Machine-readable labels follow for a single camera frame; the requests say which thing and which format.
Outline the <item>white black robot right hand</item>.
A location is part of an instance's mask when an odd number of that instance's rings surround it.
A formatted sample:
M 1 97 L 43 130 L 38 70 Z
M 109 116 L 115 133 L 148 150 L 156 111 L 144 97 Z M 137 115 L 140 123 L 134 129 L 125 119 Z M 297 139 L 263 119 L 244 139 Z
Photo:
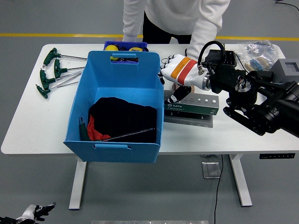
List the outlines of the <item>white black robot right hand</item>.
M 169 57 L 168 62 L 160 67 L 158 77 L 162 84 L 164 79 L 178 85 L 173 94 L 165 100 L 166 104 L 177 103 L 192 91 L 192 86 L 206 88 L 207 71 L 198 62 L 181 54 Z

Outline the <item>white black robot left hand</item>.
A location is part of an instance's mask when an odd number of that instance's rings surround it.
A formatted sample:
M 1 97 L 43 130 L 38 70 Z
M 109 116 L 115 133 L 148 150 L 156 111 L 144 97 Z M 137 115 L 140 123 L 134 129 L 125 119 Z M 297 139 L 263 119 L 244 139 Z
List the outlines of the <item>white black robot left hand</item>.
M 26 208 L 23 214 L 16 219 L 17 223 L 21 223 L 23 221 L 44 221 L 43 216 L 48 216 L 49 212 L 53 210 L 55 206 L 56 203 L 51 203 L 47 206 L 31 204 Z

